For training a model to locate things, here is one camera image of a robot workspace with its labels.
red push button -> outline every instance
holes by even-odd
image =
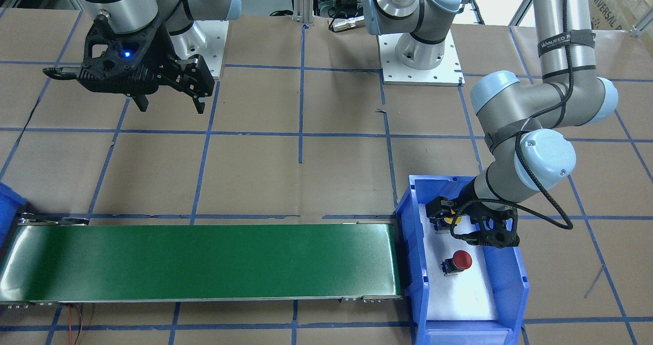
[[[471,267],[471,255],[465,251],[456,251],[451,261],[460,270],[466,270]]]

blue box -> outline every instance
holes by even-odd
[[[396,208],[401,238],[408,258],[410,282],[404,295],[410,300],[413,321],[417,324],[415,345],[514,345],[519,341],[530,288],[519,248],[483,247],[496,304],[496,321],[426,320],[430,287],[424,253],[424,230],[419,218],[418,204],[429,203],[437,196],[453,199],[471,180],[471,177],[411,175],[408,190]]]
[[[14,222],[14,217],[16,217],[16,211],[25,203],[27,202],[23,197],[5,184],[0,183],[0,247],[7,238],[11,224]]]

